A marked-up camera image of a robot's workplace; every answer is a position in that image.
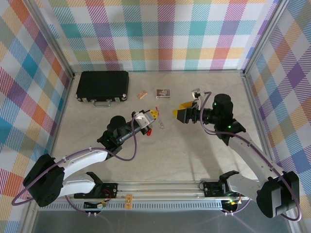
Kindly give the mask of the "playing card box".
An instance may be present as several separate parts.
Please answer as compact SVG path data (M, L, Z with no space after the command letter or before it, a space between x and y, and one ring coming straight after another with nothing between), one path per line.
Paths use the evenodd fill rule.
M171 97L171 90L170 89L157 89L156 90L156 98L170 98Z

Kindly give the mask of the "grey metal front panel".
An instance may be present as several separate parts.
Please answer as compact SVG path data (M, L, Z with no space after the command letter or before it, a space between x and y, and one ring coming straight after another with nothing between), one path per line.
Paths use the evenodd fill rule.
M42 211L32 233L292 233L287 221L252 210L235 216L220 211L108 211L87 217L76 211Z

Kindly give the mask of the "aluminium side frame rail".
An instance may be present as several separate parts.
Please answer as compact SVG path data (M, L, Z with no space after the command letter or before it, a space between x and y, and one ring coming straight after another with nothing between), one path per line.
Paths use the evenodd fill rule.
M79 76L80 74L74 74L73 78L71 78L69 81L68 90L65 93L65 100L63 102L63 106L61 108L60 115L59 115L59 123L55 129L55 137L52 140L51 148L49 150L51 154L54 153L55 148L56 148L57 139L59 137L60 128L63 123L63 117L66 112L68 99L70 97L70 93L72 89L72 83L74 82L75 78ZM39 209L39 206L34 201L28 202L27 204L24 205L22 214L21 214L21 221L17 229L17 233L31 233L32 232L38 209Z
M268 140L268 137L266 135L265 132L265 128L264 125L262 123L262 118L260 115L260 112L257 108L257 103L256 103L256 99L255 96L252 92L252 88L251 85L249 84L249 81L247 79L247 77L242 73L241 74L241 78L242 78L242 83L246 92L246 96L250 105L250 109L251 109L251 113L254 119L254 123L258 132L258 136L259 136L259 140L260 140L260 144L262 146L262 150L263 152L273 161L275 162L274 156L272 154L272 150L270 147L270 143Z

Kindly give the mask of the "aluminium back frame rail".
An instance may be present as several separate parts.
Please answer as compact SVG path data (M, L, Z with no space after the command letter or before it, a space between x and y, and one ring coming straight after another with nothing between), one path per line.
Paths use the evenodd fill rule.
M127 72L131 73L242 73L243 70L241 69L225 69L225 70L148 70L148 71L130 71Z

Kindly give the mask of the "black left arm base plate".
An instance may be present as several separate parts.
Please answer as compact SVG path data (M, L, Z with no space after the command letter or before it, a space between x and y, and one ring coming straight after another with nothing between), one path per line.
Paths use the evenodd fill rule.
M74 194L75 199L115 199L118 192L117 183L96 184L88 193Z

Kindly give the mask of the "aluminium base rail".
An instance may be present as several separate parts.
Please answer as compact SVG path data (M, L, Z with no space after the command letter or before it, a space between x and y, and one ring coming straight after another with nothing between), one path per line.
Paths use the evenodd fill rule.
M115 199L122 200L126 194L132 194L134 200L195 200L195 199L245 199L238 192L226 188L224 197L204 196L203 182L163 181L163 182L118 182L118 192ZM94 182L91 180L67 181L60 185L31 188L29 193L36 203L43 207L53 203L60 197L74 196L77 193L88 193L96 184L114 182Z

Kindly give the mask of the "aluminium frame post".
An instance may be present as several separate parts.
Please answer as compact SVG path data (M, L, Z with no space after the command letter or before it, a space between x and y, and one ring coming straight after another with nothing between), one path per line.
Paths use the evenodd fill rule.
M29 10L30 14L33 16L35 22L37 23L41 33L45 37L46 41L50 45L53 53L59 60L60 65L63 67L65 73L70 77L70 79L74 79L74 71L71 69L64 53L61 50L61 47L58 45L56 38L51 32L47 22L44 19L39 7L37 6L35 0L22 0Z
M237 68L246 77L270 38L290 0L266 0Z

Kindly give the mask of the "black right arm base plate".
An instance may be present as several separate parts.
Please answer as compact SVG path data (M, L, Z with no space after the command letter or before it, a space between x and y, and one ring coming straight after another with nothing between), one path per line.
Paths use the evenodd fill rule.
M203 191L206 198L209 197L224 197L226 193L225 183L217 182L203 182Z

